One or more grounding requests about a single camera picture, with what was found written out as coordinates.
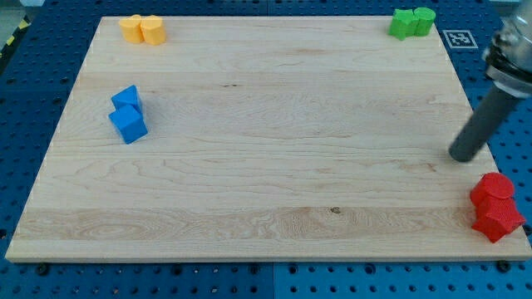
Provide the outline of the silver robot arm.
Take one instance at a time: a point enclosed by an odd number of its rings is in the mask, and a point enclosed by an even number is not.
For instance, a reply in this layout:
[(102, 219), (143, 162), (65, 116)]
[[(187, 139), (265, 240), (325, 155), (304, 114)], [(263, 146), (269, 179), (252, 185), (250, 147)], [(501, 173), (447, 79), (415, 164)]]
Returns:
[(504, 21), (485, 50), (485, 74), (514, 97), (531, 97), (531, 0), (524, 0)]

